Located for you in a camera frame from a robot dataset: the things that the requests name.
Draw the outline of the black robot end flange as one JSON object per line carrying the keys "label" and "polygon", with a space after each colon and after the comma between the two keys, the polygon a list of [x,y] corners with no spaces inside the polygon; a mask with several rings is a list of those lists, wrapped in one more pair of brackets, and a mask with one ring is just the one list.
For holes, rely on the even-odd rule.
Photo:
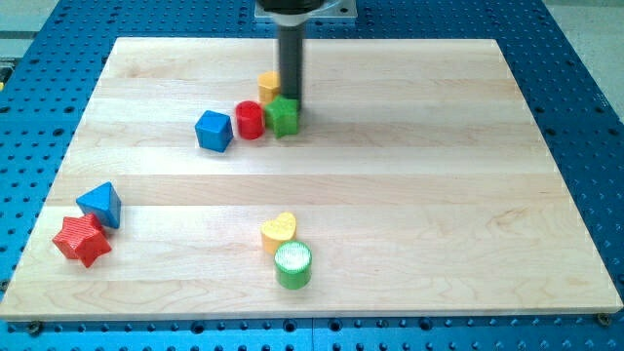
{"label": "black robot end flange", "polygon": [[280,26],[298,26],[309,14],[320,9],[325,0],[257,0],[256,3]]}

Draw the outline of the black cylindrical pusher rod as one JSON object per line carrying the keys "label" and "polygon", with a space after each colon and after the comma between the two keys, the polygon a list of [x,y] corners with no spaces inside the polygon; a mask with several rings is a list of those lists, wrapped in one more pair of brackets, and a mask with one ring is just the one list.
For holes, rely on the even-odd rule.
{"label": "black cylindrical pusher rod", "polygon": [[278,26],[281,95],[302,104],[303,39],[305,24]]}

